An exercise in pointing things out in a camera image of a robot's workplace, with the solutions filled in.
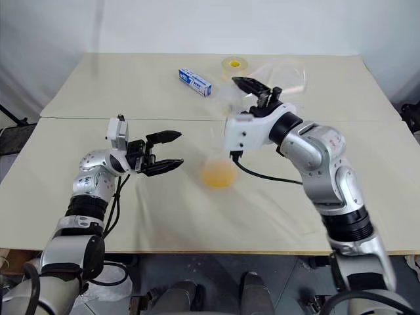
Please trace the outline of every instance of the gray floor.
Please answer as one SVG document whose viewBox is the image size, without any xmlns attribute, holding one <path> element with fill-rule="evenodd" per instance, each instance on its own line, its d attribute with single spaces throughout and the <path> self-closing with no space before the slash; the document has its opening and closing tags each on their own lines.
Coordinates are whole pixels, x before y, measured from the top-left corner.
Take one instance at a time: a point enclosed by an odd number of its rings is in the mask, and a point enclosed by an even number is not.
<svg viewBox="0 0 420 315">
<path fill-rule="evenodd" d="M 403 257 L 393 257 L 398 292 L 420 310 L 420 283 Z M 240 279 L 256 271 L 266 282 L 277 314 L 304 314 L 298 304 L 302 294 L 334 294 L 330 269 L 310 269 L 304 257 L 277 255 L 145 255 L 140 263 L 142 292 L 165 289 L 190 279 L 206 288 L 205 310 L 238 313 Z M 114 303 L 91 301 L 74 308 L 71 315 L 127 314 L 128 299 Z M 339 305 L 336 314 L 346 314 Z"/>
</svg>

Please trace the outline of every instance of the table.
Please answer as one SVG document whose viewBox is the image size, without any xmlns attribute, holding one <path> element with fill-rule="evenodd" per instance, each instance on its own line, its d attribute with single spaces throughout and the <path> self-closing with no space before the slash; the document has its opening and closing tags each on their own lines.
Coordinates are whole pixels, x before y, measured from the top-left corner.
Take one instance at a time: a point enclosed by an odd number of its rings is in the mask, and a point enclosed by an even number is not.
<svg viewBox="0 0 420 315">
<path fill-rule="evenodd" d="M 232 84 L 222 54 L 85 54 L 42 117 L 224 120 L 220 93 Z M 294 98 L 299 115 L 316 121 L 400 121 L 359 56 L 241 55 L 245 75 L 275 84 L 265 75 L 284 62 L 302 66 L 306 91 Z M 204 98 L 180 82 L 189 68 L 215 86 Z"/>
<path fill-rule="evenodd" d="M 0 185 L 0 247 L 42 249 L 65 213 L 81 157 L 108 148 L 107 119 L 41 118 Z M 241 252 L 326 254 L 319 214 L 300 186 L 238 173 L 231 188 L 209 189 L 203 162 L 217 153 L 210 130 L 222 121 L 129 120 L 131 140 L 165 129 L 183 136 L 156 146 L 158 159 L 184 158 L 175 171 L 132 176 L 121 194 L 121 218 L 109 252 Z M 366 207 L 390 253 L 420 253 L 420 147 L 403 121 L 332 121 L 347 139 L 348 158 Z M 265 146 L 242 159 L 250 169 L 298 179 L 290 162 Z"/>
</svg>

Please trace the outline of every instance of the white wall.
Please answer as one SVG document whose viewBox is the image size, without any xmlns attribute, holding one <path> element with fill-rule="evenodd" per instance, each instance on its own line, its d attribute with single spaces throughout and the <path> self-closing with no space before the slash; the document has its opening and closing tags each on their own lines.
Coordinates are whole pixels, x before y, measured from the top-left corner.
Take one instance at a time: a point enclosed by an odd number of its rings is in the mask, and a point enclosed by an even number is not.
<svg viewBox="0 0 420 315">
<path fill-rule="evenodd" d="M 414 102 L 419 13 L 418 0 L 0 0 L 0 102 L 39 112 L 85 51 L 361 54 L 394 103 Z"/>
</svg>

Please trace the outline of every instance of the metal stand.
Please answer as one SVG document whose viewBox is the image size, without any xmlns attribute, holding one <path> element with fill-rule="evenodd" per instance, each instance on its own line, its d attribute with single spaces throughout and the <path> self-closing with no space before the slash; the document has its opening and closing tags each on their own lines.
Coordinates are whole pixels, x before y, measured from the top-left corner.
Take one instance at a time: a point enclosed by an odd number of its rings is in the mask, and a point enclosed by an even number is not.
<svg viewBox="0 0 420 315">
<path fill-rule="evenodd" d="M 25 117 L 24 119 L 18 119 L 15 115 L 10 113 L 3 105 L 0 104 L 0 111 L 2 111 L 7 117 L 13 120 L 18 127 L 27 126 L 28 125 L 28 118 Z"/>
</svg>

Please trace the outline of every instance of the transparent plastic bag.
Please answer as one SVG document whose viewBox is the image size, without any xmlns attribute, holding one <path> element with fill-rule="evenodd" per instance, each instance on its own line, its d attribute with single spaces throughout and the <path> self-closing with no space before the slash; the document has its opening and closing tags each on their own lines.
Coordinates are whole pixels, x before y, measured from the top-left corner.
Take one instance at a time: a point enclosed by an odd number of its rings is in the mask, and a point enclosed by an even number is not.
<svg viewBox="0 0 420 315">
<path fill-rule="evenodd" d="M 282 102 L 293 102 L 303 94 L 307 76 L 302 62 L 293 57 L 272 58 L 246 75 L 270 88 L 280 87 Z M 241 91 L 232 80 L 219 85 L 215 100 L 224 115 L 238 114 L 256 105 L 257 97 Z"/>
</svg>

